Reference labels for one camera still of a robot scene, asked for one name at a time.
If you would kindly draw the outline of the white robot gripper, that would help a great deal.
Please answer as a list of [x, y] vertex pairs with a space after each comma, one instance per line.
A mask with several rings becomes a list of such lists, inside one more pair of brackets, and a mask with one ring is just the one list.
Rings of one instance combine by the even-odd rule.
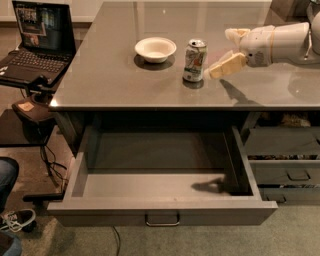
[[227, 52], [208, 68], [210, 78], [220, 78], [239, 72], [246, 65], [266, 67], [271, 61], [271, 39], [275, 27], [272, 25], [255, 29], [229, 28], [226, 38], [239, 47], [240, 52]]

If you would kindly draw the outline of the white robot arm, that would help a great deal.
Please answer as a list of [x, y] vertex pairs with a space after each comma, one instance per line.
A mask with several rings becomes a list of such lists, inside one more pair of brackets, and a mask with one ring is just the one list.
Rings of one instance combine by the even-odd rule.
[[225, 36], [238, 51], [228, 51], [204, 71], [206, 79], [217, 79], [241, 71], [245, 66], [267, 67], [273, 63], [313, 65], [320, 63], [320, 3], [309, 0], [308, 22], [254, 29], [229, 28]]

